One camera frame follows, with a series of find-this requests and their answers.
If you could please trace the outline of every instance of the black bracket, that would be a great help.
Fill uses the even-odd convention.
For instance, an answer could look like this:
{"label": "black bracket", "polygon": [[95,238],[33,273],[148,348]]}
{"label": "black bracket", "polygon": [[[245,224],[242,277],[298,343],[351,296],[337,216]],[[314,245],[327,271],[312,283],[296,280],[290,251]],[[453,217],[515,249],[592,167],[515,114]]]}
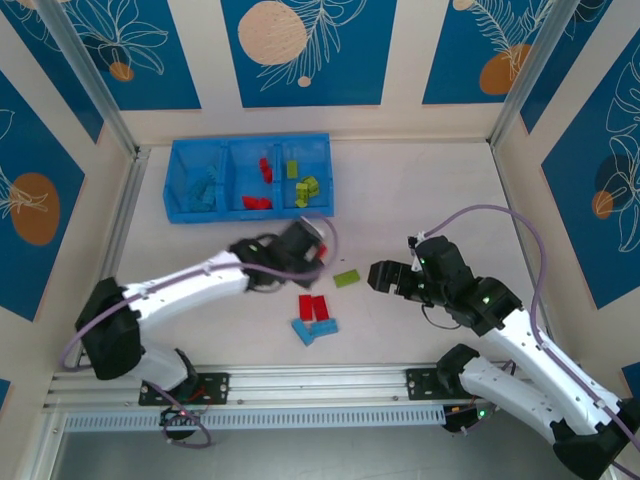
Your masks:
{"label": "black bracket", "polygon": [[[228,373],[199,373],[193,394],[186,398],[176,398],[185,406],[189,405],[226,405],[229,396]],[[138,405],[142,407],[162,407],[171,405],[147,382],[142,382]]]}
{"label": "black bracket", "polygon": [[405,372],[407,379],[407,393],[409,400],[459,400],[471,399],[471,395],[454,388],[451,392],[438,380],[438,369],[409,368]]}

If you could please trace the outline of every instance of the white table surface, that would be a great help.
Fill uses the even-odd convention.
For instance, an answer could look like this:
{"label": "white table surface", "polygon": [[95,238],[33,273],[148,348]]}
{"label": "white table surface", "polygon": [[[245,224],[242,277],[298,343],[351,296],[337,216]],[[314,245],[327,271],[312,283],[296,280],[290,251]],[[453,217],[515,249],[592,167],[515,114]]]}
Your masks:
{"label": "white table surface", "polygon": [[[164,276],[198,263],[231,243],[279,232],[285,221],[172,225],[162,200],[170,147],[152,149],[117,278],[121,284]],[[420,305],[373,291],[369,266],[411,262],[407,236],[476,203],[506,205],[493,157],[484,143],[333,142],[335,218],[340,250],[314,295],[325,295],[340,332],[305,347],[290,321],[303,289],[248,293],[202,305],[166,322],[155,340],[184,350],[196,365],[352,365],[435,362],[458,343],[506,360],[465,328],[429,325]],[[470,213],[444,230],[473,272],[502,280],[525,305],[533,287],[511,218]],[[362,280],[337,289],[332,275],[357,269]],[[442,310],[430,318],[451,325]]]}

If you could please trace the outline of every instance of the blue compartment box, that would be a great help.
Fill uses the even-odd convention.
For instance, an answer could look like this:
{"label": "blue compartment box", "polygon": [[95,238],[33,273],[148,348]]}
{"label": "blue compartment box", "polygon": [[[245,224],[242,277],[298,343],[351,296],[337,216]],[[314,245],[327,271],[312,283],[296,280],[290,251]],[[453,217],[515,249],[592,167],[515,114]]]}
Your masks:
{"label": "blue compartment box", "polygon": [[[273,170],[265,182],[260,159]],[[287,162],[298,178],[287,178]],[[296,184],[313,176],[320,193],[297,208]],[[242,197],[268,198],[273,208],[247,210]],[[164,204],[171,223],[297,218],[308,213],[333,216],[333,173],[328,134],[176,140],[171,148]]]}

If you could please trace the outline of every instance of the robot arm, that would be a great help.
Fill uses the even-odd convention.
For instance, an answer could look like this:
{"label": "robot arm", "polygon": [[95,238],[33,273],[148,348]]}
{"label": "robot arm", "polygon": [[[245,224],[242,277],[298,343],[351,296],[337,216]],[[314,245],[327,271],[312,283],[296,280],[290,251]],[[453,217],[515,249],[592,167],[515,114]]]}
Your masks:
{"label": "robot arm", "polygon": [[545,352],[531,331],[529,313],[500,281],[475,277],[446,237],[409,238],[413,265],[393,261],[371,266],[368,283],[428,307],[442,306],[460,325],[500,346],[528,374],[534,386],[491,366],[478,352],[458,345],[438,362],[438,378],[449,391],[462,387],[483,397],[538,431],[558,458],[584,479],[598,479],[629,438],[605,412],[608,407],[632,432],[640,427],[640,402],[621,401],[598,385],[549,337],[537,332],[545,349],[595,392],[580,384]]}
{"label": "robot arm", "polygon": [[[177,398],[188,398],[198,384],[198,374],[182,351],[151,342],[150,330],[202,303],[284,283],[274,273],[317,271],[322,266],[322,244],[321,233],[301,219],[281,235],[242,239],[228,250],[166,277],[124,286],[114,278],[100,281],[76,322],[76,330],[109,307],[124,300],[130,303],[82,339],[96,376],[111,380],[130,375]],[[253,270],[247,264],[274,272]],[[296,283],[309,288],[315,279],[307,276]]]}

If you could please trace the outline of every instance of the vent grille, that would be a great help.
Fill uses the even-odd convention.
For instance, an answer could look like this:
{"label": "vent grille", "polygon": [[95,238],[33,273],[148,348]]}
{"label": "vent grille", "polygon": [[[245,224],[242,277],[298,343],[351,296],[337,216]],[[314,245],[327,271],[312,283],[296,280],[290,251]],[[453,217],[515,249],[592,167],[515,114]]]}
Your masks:
{"label": "vent grille", "polygon": [[[65,432],[157,431],[160,413],[104,412],[69,415]],[[439,405],[382,408],[307,408],[209,411],[202,423],[210,430],[255,430],[276,428],[383,427],[444,425]],[[189,425],[171,430],[189,429]]]}

